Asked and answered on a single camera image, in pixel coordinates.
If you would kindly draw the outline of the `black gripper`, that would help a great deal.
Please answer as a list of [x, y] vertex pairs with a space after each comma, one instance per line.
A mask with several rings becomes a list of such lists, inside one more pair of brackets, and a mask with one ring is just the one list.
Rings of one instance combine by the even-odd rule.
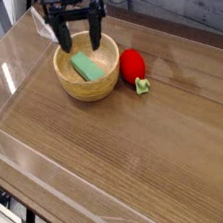
[[84, 7], [79, 12], [68, 11], [67, 6], [75, 6], [84, 0], [41, 0], [40, 4], [44, 12], [44, 21], [51, 25], [54, 35], [63, 51], [69, 53], [72, 49], [71, 33], [67, 27], [67, 21], [89, 19], [90, 39], [94, 50], [100, 46], [101, 17], [106, 14], [104, 0], [90, 0], [89, 7]]

